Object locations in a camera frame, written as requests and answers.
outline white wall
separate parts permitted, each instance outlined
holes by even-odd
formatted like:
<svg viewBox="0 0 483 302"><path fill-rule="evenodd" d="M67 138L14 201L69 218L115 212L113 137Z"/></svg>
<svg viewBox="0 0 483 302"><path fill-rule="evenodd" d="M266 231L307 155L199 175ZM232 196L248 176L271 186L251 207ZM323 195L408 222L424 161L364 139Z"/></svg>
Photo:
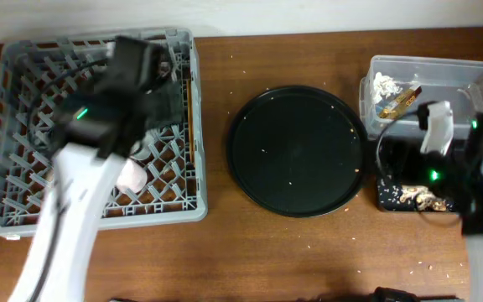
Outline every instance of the white wall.
<svg viewBox="0 0 483 302"><path fill-rule="evenodd" d="M0 43L179 26L196 36L483 25L483 0L0 0Z"/></svg>

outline transparent plastic container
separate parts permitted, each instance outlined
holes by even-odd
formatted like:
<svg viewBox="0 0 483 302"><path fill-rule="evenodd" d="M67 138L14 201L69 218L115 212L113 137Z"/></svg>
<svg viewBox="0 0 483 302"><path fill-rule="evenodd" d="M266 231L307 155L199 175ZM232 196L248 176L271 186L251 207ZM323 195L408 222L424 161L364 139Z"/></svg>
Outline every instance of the transparent plastic container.
<svg viewBox="0 0 483 302"><path fill-rule="evenodd" d="M408 111L416 110L424 102L449 101L454 112L455 138L466 138L475 114L483 112L483 62L376 55L359 90L359 113L369 138L377 138L391 122L377 114L399 95L383 97L383 101L374 104L373 80L377 72L393 78L402 91L416 83L421 85L422 93ZM418 129L416 118L411 117L397 122L388 135L421 138L423 132Z"/></svg>

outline green led indicator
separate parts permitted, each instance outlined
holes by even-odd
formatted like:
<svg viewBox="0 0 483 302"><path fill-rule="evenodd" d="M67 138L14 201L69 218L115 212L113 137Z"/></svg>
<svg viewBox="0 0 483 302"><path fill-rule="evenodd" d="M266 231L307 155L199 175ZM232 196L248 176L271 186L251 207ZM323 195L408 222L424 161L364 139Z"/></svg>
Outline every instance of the green led indicator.
<svg viewBox="0 0 483 302"><path fill-rule="evenodd" d="M88 111L89 111L89 109L87 109L87 108L83 109L83 110L81 111L81 113L80 113L80 114L78 114L78 116L77 116L75 119L79 120L79 119L80 119L80 118L82 118L84 115L86 115Z"/></svg>
<svg viewBox="0 0 483 302"><path fill-rule="evenodd" d="M441 175L439 175L439 173L437 173L436 170L431 170L430 173L429 173L429 178L432 181L438 180L440 177L441 177Z"/></svg>

